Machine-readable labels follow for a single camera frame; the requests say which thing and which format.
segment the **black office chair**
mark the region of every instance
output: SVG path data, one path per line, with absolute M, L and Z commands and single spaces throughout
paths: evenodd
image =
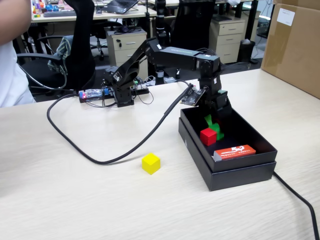
M 179 0 L 170 46 L 197 50 L 209 47 L 209 28 L 216 0 Z
M 63 60 L 57 56 L 42 53 L 17 54 L 18 58 L 35 58 L 21 66 L 26 73 L 31 88 L 48 90 L 85 90 L 93 86 L 95 81 L 95 61 L 90 46 L 90 28 L 94 16 L 95 5 L 92 0 L 65 0 L 76 12 L 71 53 Z M 38 41 L 63 36 L 45 36 Z M 60 72 L 52 72 L 48 68 L 48 60 L 57 64 Z
M 122 24 L 116 21 L 107 21 L 107 20 L 95 20 L 91 24 L 91 36 L 96 37 L 96 45 L 91 44 L 91 49 L 98 49 L 100 52 L 100 61 L 103 61 L 105 58 L 104 52 L 102 48 L 107 49 L 107 43 L 100 43 L 100 39 L 107 39 L 106 30 L 105 28 L 111 27 L 111 31 L 114 30 L 114 27 L 121 27 Z

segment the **black robotic arm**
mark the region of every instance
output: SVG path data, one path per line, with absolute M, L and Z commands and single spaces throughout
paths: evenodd
M 199 71 L 199 85 L 201 89 L 205 89 L 205 93 L 197 104 L 210 110 L 211 114 L 217 115 L 218 118 L 231 113 L 227 92 L 221 91 L 220 58 L 177 47 L 163 49 L 155 37 L 145 40 L 132 57 L 117 70 L 110 72 L 105 80 L 106 85 L 114 89 L 114 97 L 118 103 L 123 103 L 125 106 L 134 104 L 131 87 L 138 76 L 139 64 L 144 56 L 152 65 Z

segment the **orange box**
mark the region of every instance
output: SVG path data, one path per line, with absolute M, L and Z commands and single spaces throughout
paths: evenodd
M 256 154 L 256 150 L 249 145 L 243 145 L 214 151 L 213 159 L 218 162 L 254 154 Z

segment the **white shirt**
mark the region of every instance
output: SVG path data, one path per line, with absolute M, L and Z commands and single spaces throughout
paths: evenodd
M 0 45 L 0 108 L 34 103 L 26 74 L 17 64 L 13 43 Z

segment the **yellow cube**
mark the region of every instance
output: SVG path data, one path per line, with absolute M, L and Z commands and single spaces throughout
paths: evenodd
M 154 174 L 160 169 L 160 158 L 153 153 L 149 153 L 142 158 L 142 169 L 150 175 Z

